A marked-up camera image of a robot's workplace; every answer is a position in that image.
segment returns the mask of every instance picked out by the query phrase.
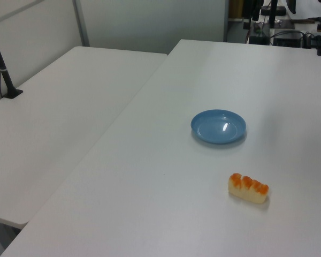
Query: plate rim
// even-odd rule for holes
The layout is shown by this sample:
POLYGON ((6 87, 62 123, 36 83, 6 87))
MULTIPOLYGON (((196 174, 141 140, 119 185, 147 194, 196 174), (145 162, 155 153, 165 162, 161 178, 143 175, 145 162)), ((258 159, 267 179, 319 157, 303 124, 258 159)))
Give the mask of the plate rim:
POLYGON ((232 143, 232 142, 235 142, 237 140, 239 140, 240 138, 242 138, 245 133, 246 133, 246 122, 245 120, 237 113, 235 112, 232 112, 232 111, 228 111, 228 110, 224 110, 224 109, 211 109, 211 110, 206 110, 206 111, 202 111, 198 114, 196 114, 191 123, 190 123, 190 127, 192 128, 192 131, 194 132, 194 134, 199 138, 201 139, 202 141, 205 141, 205 142, 208 142, 208 143, 214 143, 214 144, 218 144, 218 145, 224 145, 224 144, 227 144, 227 143, 232 143), (242 128, 243 128, 243 131, 242 133, 240 133, 240 135, 238 135, 237 137, 233 138, 233 139, 230 139, 230 140, 225 140, 225 141, 212 141, 212 140, 208 140, 207 138, 203 137, 202 135, 198 134, 198 132, 193 128, 193 125, 194 125, 194 121, 198 118, 198 116, 201 116, 203 115, 204 113, 207 113, 207 112, 226 112, 226 113, 229 113, 229 114, 233 114, 235 115, 242 123, 242 128))

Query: orange fish roe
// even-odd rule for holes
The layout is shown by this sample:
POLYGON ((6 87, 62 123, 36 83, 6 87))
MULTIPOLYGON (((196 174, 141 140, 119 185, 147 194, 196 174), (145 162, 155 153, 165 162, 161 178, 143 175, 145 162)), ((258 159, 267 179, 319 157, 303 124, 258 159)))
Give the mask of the orange fish roe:
POLYGON ((255 179, 251 179, 247 176, 241 176, 239 173, 234 173, 231 175, 230 179, 233 181, 233 186, 237 188, 246 187, 247 189, 250 189, 251 187, 260 194, 267 194, 269 191, 268 185, 262 184, 259 181, 255 179))
POLYGON ((234 173, 231 175, 231 180, 233 181, 233 186, 234 187, 239 187, 241 185, 241 174, 239 173, 234 173))

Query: gray wall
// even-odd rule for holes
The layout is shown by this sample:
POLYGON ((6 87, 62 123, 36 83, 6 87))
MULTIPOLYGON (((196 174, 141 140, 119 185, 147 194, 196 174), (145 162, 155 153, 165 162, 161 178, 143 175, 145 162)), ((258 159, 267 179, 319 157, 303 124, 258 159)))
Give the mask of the gray wall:
POLYGON ((169 54, 180 39, 224 39, 226 0, 77 0, 77 3, 91 47, 169 54))
POLYGON ((15 87, 82 45, 72 0, 38 2, 0 20, 0 50, 15 87))

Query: blue plate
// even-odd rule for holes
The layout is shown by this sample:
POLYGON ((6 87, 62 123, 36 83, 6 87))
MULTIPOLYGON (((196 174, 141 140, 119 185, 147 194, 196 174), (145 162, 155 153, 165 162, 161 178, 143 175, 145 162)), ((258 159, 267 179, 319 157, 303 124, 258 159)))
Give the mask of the blue plate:
POLYGON ((246 122, 238 114, 226 110, 208 110, 192 120, 192 130, 208 143, 231 143, 246 131, 246 122))

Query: desk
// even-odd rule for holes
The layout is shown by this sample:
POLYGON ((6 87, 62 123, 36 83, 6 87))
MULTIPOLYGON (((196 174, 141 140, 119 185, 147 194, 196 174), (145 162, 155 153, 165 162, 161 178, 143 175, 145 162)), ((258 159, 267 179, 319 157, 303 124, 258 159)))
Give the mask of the desk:
POLYGON ((2 256, 316 253, 321 57, 181 40, 2 256), (190 121, 207 109, 241 115, 246 138, 197 140, 190 121), (268 201, 229 195, 235 172, 267 183, 268 201))
POLYGON ((165 58, 76 47, 1 99, 0 222, 23 228, 165 58))

